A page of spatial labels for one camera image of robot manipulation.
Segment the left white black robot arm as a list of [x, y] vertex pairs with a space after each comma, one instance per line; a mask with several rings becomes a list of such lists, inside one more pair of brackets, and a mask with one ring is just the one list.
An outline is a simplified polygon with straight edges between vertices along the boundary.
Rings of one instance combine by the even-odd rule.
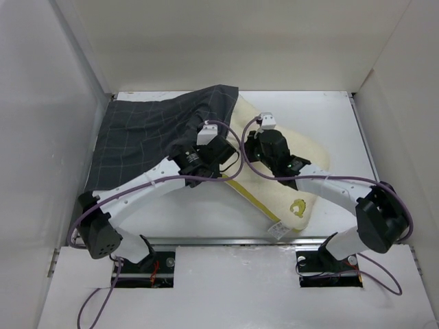
[[147, 203], [172, 191], [220, 178], [220, 166], [237, 153], [222, 136], [205, 145], [178, 145], [155, 167], [101, 195], [86, 192], [79, 202], [83, 215], [77, 229], [91, 258], [122, 258], [138, 271], [149, 270], [156, 252], [142, 234], [121, 224]]

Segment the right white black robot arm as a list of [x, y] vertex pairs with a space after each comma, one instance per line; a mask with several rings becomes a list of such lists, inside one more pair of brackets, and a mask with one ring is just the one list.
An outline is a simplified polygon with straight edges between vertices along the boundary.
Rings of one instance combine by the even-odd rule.
[[324, 271], [338, 271], [343, 260], [372, 250], [386, 253], [412, 231], [412, 220], [394, 189], [385, 182], [340, 179], [291, 154], [286, 138], [271, 129], [251, 131], [244, 143], [246, 159], [271, 171], [271, 180], [299, 192], [311, 193], [349, 211], [356, 224], [329, 236], [318, 248], [316, 261]]

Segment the dark grey checked pillowcase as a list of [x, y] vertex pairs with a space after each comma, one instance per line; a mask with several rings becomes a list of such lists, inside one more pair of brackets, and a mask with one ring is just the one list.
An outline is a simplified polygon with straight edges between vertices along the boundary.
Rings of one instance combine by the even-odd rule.
[[110, 102], [85, 189], [111, 190], [150, 170], [174, 145], [194, 144], [205, 120], [229, 124], [238, 96], [220, 84], [161, 101]]

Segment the cream yellow-edged pillow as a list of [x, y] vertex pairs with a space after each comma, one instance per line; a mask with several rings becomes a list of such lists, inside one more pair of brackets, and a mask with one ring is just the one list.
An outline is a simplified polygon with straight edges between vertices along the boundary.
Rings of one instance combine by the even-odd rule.
[[[231, 115], [229, 127], [241, 137], [245, 125], [260, 112], [241, 95]], [[329, 153], [309, 137], [277, 123], [276, 129], [286, 138], [289, 150], [328, 171], [330, 167]], [[317, 196], [311, 193], [296, 191], [279, 182], [264, 179], [253, 172], [246, 164], [241, 173], [226, 182], [232, 189], [247, 199], [266, 217], [274, 222], [281, 221], [292, 230], [304, 230], [311, 218], [313, 205]]]

